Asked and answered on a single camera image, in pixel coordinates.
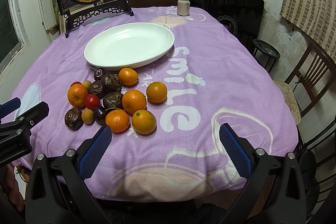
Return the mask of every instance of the orange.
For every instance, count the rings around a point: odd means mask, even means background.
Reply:
[[[145,95],[139,90],[129,90],[126,92],[121,103],[123,108],[132,115],[135,111],[145,109],[147,105]]]
[[[116,109],[106,115],[105,123],[114,133],[124,132],[129,126],[129,116],[122,109]]]
[[[138,133],[147,135],[156,128],[156,118],[148,110],[138,110],[132,117],[132,126]]]
[[[121,69],[118,78],[124,85],[135,85],[139,80],[137,72],[130,68]]]
[[[167,86],[162,82],[153,82],[146,89],[148,100],[161,103],[167,98]]]
[[[72,85],[68,90],[68,100],[74,107],[85,106],[85,99],[89,95],[87,89],[81,84]]]

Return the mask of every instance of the window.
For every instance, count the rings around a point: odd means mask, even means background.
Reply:
[[[0,72],[20,48],[12,24],[8,0],[0,0]]]

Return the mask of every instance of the black round stool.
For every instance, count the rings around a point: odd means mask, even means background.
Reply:
[[[280,58],[280,53],[277,51],[276,48],[274,48],[273,46],[271,46],[270,44],[268,44],[265,41],[262,41],[260,39],[253,39],[253,44],[255,46],[254,49],[254,53],[253,53],[253,57],[255,58],[255,56],[257,55],[257,51],[262,52],[263,54],[265,54],[266,56],[268,56],[268,61],[266,63],[265,66],[261,65],[260,62],[257,60],[257,62],[260,64],[260,66],[262,66],[268,73],[271,72],[275,61],[278,60]],[[270,69],[267,70],[267,66],[269,64],[269,61],[273,59],[273,64],[271,65]]]

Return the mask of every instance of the chair seat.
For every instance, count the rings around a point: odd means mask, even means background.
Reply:
[[[300,114],[300,109],[296,102],[296,99],[295,99],[294,93],[292,92],[291,87],[284,82],[279,82],[279,81],[273,81],[273,82],[274,84],[276,84],[278,88],[280,88],[283,94],[283,97],[285,99],[285,103],[288,105],[289,109],[291,110],[291,113],[295,120],[295,124],[298,125],[301,122],[301,114]]]

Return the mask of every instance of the can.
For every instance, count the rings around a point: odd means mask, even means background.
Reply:
[[[188,16],[190,11],[190,1],[189,0],[178,0],[177,1],[177,15]]]

